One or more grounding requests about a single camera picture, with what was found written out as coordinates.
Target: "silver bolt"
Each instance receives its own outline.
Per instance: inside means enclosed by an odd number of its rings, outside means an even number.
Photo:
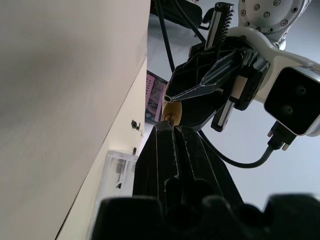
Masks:
[[[280,0],[274,0],[274,1],[273,1],[273,5],[275,5],[275,6],[279,6],[280,3],[281,3]]]
[[[258,11],[258,10],[260,9],[260,5],[259,5],[259,4],[254,5],[253,9],[254,9],[255,11]]]
[[[263,14],[263,17],[265,19],[267,19],[268,17],[270,17],[270,12],[266,11],[264,14]]]
[[[290,145],[288,145],[288,144],[285,143],[285,144],[283,145],[283,147],[282,147],[282,150],[283,150],[283,151],[286,151],[286,150],[289,148],[289,146],[290,146]]]
[[[288,24],[288,20],[287,19],[282,20],[281,26],[286,26],[287,24]]]

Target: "black cable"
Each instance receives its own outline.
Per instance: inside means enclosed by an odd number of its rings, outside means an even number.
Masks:
[[[203,139],[203,141],[214,151],[214,153],[221,158],[223,161],[225,161],[226,163],[238,167],[238,168],[242,168],[242,169],[253,169],[256,167],[261,166],[262,164],[264,164],[267,159],[270,157],[271,153],[274,151],[274,149],[271,146],[268,146],[267,149],[265,150],[264,154],[262,155],[262,157],[255,162],[252,163],[240,163],[240,162],[236,162],[231,160],[230,158],[226,157],[225,155],[223,155],[221,152],[219,152],[218,149],[215,148],[215,146],[213,146],[213,144],[209,141],[209,139],[207,138],[207,136],[204,134],[204,132],[202,130],[198,131],[200,137]]]
[[[168,33],[167,33],[167,29],[166,29],[166,24],[165,24],[164,13],[162,11],[161,0],[155,0],[155,7],[156,7],[156,11],[158,13],[158,17],[159,17],[159,21],[160,21],[160,27],[161,27],[161,31],[162,31],[166,54],[167,54],[168,60],[169,60],[169,65],[170,65],[171,71],[174,72],[175,63],[174,63],[174,58],[172,57],[172,53],[171,53]]]
[[[206,39],[204,38],[204,36],[202,36],[202,34],[199,32],[199,30],[196,28],[196,26],[193,24],[193,22],[190,20],[190,18],[186,15],[186,13],[184,12],[184,10],[181,8],[181,6],[179,5],[177,0],[172,0],[172,4],[175,8],[175,10],[178,12],[178,14],[180,15],[180,17],[185,21],[185,23],[189,26],[189,28],[191,28],[195,35],[201,40],[201,42],[205,43]]]

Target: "white wall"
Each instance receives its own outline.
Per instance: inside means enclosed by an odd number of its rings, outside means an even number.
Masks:
[[[217,1],[200,0],[203,14]],[[232,27],[238,25],[238,1]],[[294,24],[287,35],[288,52],[303,55],[320,62],[319,56],[319,10],[315,0]],[[166,22],[175,65],[185,62],[189,48],[199,43],[191,30]],[[151,15],[148,29],[148,70],[169,80],[171,76],[159,20]],[[211,142],[229,158],[242,163],[256,161],[267,147],[267,133],[274,124],[261,103],[253,102],[246,111],[234,110],[225,130],[218,133],[203,128]],[[278,150],[261,167],[240,169],[228,165],[228,169],[244,201],[263,208],[267,197],[274,193],[317,193],[320,194],[320,137],[297,137],[290,148]]]

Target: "cable connector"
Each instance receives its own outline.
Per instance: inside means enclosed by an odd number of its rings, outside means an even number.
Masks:
[[[285,151],[295,140],[296,135],[294,135],[280,122],[276,121],[272,126],[270,132],[268,133],[268,137],[271,137],[271,139],[268,142],[268,145],[272,149],[279,150],[282,147],[282,150]]]

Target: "camera lens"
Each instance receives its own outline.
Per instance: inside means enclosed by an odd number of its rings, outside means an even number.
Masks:
[[[291,116],[294,113],[294,110],[290,105],[285,105],[282,108],[282,112],[287,116]]]
[[[302,96],[306,95],[307,90],[304,86],[297,86],[295,88],[295,92],[298,96],[302,97]]]

